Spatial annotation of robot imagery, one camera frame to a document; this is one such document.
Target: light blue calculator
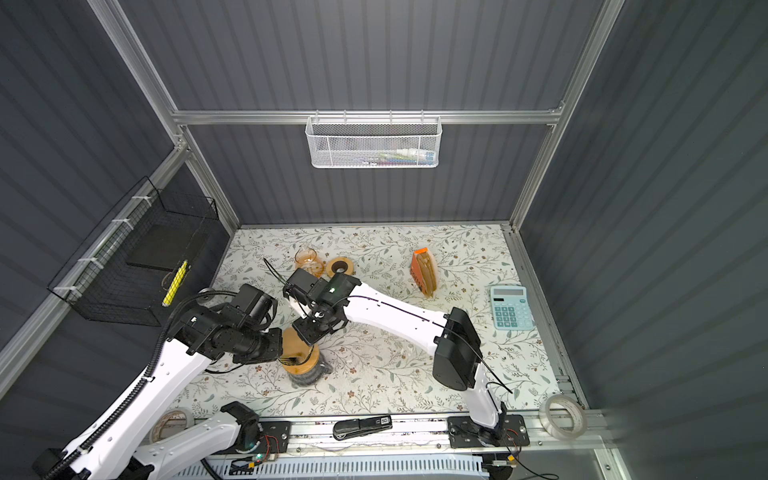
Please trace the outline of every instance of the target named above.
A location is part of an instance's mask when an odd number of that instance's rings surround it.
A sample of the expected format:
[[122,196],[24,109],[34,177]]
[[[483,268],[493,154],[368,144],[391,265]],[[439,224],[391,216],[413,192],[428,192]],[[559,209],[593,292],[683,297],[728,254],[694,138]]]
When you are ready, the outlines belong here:
[[491,286],[493,323],[499,330],[533,329],[533,316],[524,286]]

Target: orange package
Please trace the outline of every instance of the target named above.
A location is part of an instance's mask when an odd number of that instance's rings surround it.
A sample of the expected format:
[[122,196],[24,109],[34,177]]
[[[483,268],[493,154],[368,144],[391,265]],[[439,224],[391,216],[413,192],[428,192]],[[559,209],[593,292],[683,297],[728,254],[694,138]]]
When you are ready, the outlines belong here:
[[431,298],[437,290],[437,262],[427,248],[413,252],[411,276],[424,296]]

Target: yellow marker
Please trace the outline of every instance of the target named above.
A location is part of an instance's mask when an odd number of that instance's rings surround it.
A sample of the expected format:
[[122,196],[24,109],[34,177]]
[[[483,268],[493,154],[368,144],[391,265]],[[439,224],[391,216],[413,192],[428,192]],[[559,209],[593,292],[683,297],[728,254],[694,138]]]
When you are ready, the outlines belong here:
[[179,290],[179,286],[181,286],[181,280],[184,279],[184,275],[187,274],[187,261],[185,260],[184,263],[181,264],[179,267],[179,270],[176,272],[176,275],[174,276],[174,281],[171,283],[170,287],[168,288],[168,293],[165,294],[165,298],[163,298],[163,306],[170,306],[171,302],[174,301],[174,296],[176,296],[176,291]]

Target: glass jar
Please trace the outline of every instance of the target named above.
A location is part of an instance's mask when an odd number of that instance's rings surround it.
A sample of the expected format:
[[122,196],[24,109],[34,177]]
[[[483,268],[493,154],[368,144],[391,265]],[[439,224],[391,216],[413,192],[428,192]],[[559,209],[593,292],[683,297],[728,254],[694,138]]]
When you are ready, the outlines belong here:
[[326,265],[325,262],[317,257],[317,252],[314,249],[302,247],[301,250],[296,252],[296,256],[293,259],[296,261],[294,265],[296,268],[306,270],[317,278],[323,276]]

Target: gray wall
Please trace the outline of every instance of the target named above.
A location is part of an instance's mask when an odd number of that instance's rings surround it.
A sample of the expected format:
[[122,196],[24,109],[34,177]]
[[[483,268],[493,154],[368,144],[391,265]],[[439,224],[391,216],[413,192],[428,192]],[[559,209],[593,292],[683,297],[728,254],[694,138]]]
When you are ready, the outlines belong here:
[[447,125],[437,168],[340,170],[300,126],[191,127],[244,224],[506,220],[546,130]]
[[0,346],[170,143],[85,2],[0,2]]
[[600,0],[122,2],[183,110],[557,107]]
[[[202,194],[185,166],[166,190]],[[220,227],[215,237],[185,286],[201,280],[210,284],[227,232]],[[90,322],[70,312],[0,401],[0,478],[37,478],[30,469],[37,455],[63,448],[125,390],[147,365],[159,332]]]
[[522,228],[635,479],[765,477],[767,25],[628,2]]

